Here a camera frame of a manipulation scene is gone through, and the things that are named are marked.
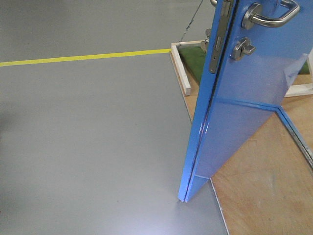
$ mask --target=door handle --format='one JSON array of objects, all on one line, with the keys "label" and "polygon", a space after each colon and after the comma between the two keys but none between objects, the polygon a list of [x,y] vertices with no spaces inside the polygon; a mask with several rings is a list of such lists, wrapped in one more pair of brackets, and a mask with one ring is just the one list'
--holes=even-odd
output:
[{"label": "door handle", "polygon": [[300,5],[294,0],[282,0],[280,5],[287,8],[288,11],[279,18],[270,18],[261,15],[263,7],[255,2],[248,8],[241,26],[251,29],[254,24],[258,24],[264,27],[278,28],[288,23],[300,12]]},{"label": "door handle", "polygon": [[217,0],[210,0],[210,2],[211,2],[211,4],[212,4],[213,6],[216,6],[216,5],[217,5]]}]

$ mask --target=blue door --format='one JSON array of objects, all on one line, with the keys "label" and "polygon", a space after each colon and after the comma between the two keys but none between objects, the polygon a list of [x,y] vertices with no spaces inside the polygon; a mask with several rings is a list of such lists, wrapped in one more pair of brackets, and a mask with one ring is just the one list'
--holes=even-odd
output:
[{"label": "blue door", "polygon": [[181,201],[271,116],[312,47],[312,0],[217,0]]}]

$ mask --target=yellow line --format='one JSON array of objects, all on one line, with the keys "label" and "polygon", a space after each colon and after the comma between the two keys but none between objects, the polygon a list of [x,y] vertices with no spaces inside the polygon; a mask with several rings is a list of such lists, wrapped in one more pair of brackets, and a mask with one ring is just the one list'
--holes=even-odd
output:
[{"label": "yellow line", "polygon": [[157,49],[157,50],[141,50],[141,51],[130,51],[130,52],[121,52],[121,53],[99,54],[99,55],[81,55],[81,56],[68,56],[68,57],[58,57],[58,58],[49,58],[49,59],[9,61],[9,62],[0,62],[0,67],[12,66],[12,65],[33,65],[33,64],[77,61],[77,60],[94,60],[94,59],[127,57],[127,56],[136,56],[136,55],[162,54],[162,53],[169,53],[170,51],[171,49]]}]

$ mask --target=cable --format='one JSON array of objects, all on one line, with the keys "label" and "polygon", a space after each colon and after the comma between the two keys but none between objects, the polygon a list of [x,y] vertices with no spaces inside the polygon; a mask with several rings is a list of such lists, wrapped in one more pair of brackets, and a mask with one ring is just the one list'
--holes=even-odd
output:
[{"label": "cable", "polygon": [[179,41],[180,43],[182,42],[183,38],[185,37],[185,35],[186,35],[188,29],[190,28],[190,25],[191,25],[192,22],[194,21],[195,16],[196,16],[197,12],[199,11],[199,8],[200,8],[200,6],[202,5],[202,3],[203,3],[203,0],[201,0],[201,2],[200,2],[200,4],[199,4],[199,6],[198,6],[198,8],[197,8],[197,10],[196,10],[196,12],[195,12],[195,14],[194,14],[194,16],[191,18],[191,21],[190,21],[189,25],[188,25],[187,28],[185,29],[185,32],[184,32],[184,34],[182,35],[182,37],[181,37],[181,39],[180,39],[180,41]]}]

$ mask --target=door lock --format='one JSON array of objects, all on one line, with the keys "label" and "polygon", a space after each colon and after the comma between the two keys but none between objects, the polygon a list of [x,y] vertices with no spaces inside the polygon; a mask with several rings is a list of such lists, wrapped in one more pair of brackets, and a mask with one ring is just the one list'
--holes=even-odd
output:
[{"label": "door lock", "polygon": [[256,47],[251,44],[251,40],[249,38],[242,38],[233,49],[231,58],[235,61],[239,61],[244,57],[244,55],[251,55],[255,50]]}]

